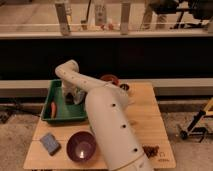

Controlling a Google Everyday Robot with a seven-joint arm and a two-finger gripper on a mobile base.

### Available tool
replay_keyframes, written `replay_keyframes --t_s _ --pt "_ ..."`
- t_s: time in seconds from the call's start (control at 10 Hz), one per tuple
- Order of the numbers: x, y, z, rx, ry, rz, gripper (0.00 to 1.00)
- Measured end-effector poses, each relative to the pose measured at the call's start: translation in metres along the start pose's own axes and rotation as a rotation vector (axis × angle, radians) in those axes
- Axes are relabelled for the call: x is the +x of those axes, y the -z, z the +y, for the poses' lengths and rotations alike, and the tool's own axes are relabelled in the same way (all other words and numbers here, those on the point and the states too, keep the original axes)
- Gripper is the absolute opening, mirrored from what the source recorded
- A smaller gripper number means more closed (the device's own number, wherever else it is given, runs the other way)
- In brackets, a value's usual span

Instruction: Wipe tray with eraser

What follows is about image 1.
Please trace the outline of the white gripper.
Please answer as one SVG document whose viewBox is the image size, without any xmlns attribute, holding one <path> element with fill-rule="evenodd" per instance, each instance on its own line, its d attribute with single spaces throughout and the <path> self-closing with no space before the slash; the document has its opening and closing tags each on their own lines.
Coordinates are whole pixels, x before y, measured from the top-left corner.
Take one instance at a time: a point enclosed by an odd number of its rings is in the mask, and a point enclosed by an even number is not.
<svg viewBox="0 0 213 171">
<path fill-rule="evenodd" d="M 77 91 L 77 87 L 74 84 L 65 80 L 62 81 L 62 93 L 68 105 L 73 105 L 74 103 L 78 105 L 82 103 L 86 97 L 86 92 L 84 90 L 79 89 Z"/>
</svg>

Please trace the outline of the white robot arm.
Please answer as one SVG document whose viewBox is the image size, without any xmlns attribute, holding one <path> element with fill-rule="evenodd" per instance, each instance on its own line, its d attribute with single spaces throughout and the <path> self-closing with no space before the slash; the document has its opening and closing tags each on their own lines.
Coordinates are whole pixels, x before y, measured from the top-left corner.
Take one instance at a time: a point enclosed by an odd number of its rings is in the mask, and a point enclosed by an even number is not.
<svg viewBox="0 0 213 171">
<path fill-rule="evenodd" d="M 87 92 L 85 109 L 96 142 L 109 171 L 154 171 L 125 114 L 128 94 L 116 85 L 79 73 L 75 60 L 55 68 L 65 84 Z"/>
</svg>

